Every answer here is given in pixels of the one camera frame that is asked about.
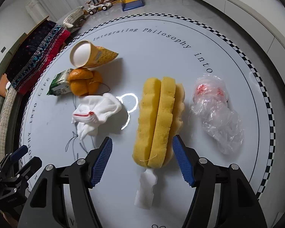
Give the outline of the yellow paper cup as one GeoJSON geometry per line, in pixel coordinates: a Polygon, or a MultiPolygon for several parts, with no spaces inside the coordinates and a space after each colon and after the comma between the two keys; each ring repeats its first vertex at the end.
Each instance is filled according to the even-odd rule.
{"type": "Polygon", "coordinates": [[[76,68],[97,68],[115,60],[118,53],[82,40],[73,46],[69,57],[71,64],[76,68]]]}

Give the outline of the orange cushion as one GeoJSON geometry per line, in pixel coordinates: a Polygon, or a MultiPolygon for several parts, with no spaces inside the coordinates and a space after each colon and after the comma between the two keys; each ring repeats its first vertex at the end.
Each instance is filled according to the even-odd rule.
{"type": "Polygon", "coordinates": [[[8,92],[10,85],[11,83],[7,79],[7,75],[3,74],[2,77],[0,78],[0,96],[1,97],[6,97],[6,94],[8,92]]]}

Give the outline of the clear plastic bag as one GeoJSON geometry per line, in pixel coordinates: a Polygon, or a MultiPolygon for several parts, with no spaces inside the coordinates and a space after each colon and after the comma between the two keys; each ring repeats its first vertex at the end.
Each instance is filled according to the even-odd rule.
{"type": "Polygon", "coordinates": [[[229,106],[229,93],[221,78],[212,75],[198,78],[190,109],[199,117],[202,129],[217,142],[221,153],[230,155],[240,149],[244,128],[239,114],[229,106]]]}

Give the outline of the white foam piece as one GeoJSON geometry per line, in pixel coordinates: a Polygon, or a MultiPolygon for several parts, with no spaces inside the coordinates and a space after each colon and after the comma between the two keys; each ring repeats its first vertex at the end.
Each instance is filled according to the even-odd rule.
{"type": "Polygon", "coordinates": [[[140,185],[136,192],[134,205],[142,209],[150,209],[154,198],[154,187],[158,181],[152,168],[147,168],[140,175],[140,185]]]}

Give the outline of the beige quilted sofa cover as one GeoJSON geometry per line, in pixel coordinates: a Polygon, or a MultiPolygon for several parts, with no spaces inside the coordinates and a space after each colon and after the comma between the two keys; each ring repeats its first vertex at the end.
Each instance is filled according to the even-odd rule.
{"type": "Polygon", "coordinates": [[[10,86],[0,113],[0,162],[6,156],[7,129],[16,95],[17,91],[10,86]]]}

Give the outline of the yellow sponge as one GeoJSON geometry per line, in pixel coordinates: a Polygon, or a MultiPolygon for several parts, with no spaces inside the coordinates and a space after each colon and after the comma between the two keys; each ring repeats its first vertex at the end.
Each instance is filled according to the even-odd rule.
{"type": "Polygon", "coordinates": [[[158,169],[173,158],[172,139],[183,126],[185,91],[175,79],[163,77],[147,79],[142,93],[132,157],[139,166],[158,169]]]}

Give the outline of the green milk carton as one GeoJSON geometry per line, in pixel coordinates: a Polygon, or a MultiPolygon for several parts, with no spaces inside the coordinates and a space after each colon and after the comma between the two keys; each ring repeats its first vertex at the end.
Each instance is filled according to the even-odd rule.
{"type": "Polygon", "coordinates": [[[73,69],[69,68],[58,73],[52,80],[47,95],[61,96],[71,92],[68,76],[73,69]]]}

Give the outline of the white toy ride-on car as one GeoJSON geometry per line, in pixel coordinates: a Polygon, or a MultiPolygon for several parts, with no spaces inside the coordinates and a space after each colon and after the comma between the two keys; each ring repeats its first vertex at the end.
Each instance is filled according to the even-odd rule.
{"type": "Polygon", "coordinates": [[[92,0],[86,1],[86,5],[88,5],[87,13],[89,15],[94,15],[99,11],[107,11],[112,7],[112,3],[110,2],[100,2],[97,4],[92,4],[92,0]]]}

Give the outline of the red patterned blanket table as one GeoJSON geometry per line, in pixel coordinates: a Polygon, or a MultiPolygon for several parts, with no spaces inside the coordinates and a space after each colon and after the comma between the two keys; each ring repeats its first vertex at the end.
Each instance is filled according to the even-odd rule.
{"type": "Polygon", "coordinates": [[[70,35],[61,25],[45,20],[24,39],[6,69],[7,79],[20,95],[34,87],[70,35]]]}

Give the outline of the white sock with red stripe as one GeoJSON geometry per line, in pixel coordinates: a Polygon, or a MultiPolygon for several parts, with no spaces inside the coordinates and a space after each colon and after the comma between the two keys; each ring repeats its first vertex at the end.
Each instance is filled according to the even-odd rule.
{"type": "Polygon", "coordinates": [[[79,105],[72,114],[72,123],[77,124],[79,139],[83,140],[86,135],[96,136],[99,126],[121,109],[121,102],[111,93],[79,98],[79,105]]]}

